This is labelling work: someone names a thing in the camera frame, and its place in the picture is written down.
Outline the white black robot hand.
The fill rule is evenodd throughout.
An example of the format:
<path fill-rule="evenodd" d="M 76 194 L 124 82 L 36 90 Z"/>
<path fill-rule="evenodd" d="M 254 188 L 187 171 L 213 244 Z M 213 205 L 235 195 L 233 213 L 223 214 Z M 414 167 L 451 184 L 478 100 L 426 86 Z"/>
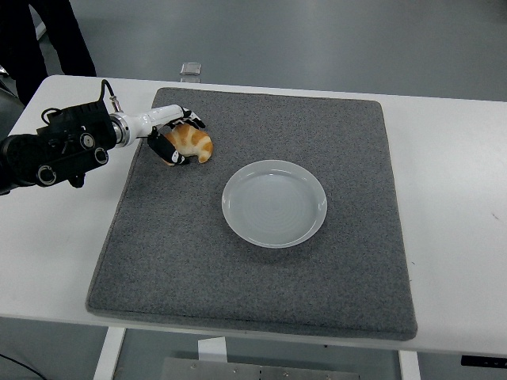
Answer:
<path fill-rule="evenodd" d="M 205 128 L 204 123 L 195 112 L 172 104 L 160 108 L 153 108 L 148 112 L 136 116 L 123 115 L 125 137 L 124 145 L 132 144 L 136 139 L 147 138 L 148 146 L 165 162 L 175 165 L 185 165 L 184 158 L 174 145 L 158 131 L 159 126 L 176 127 L 187 122 L 193 127 Z"/>

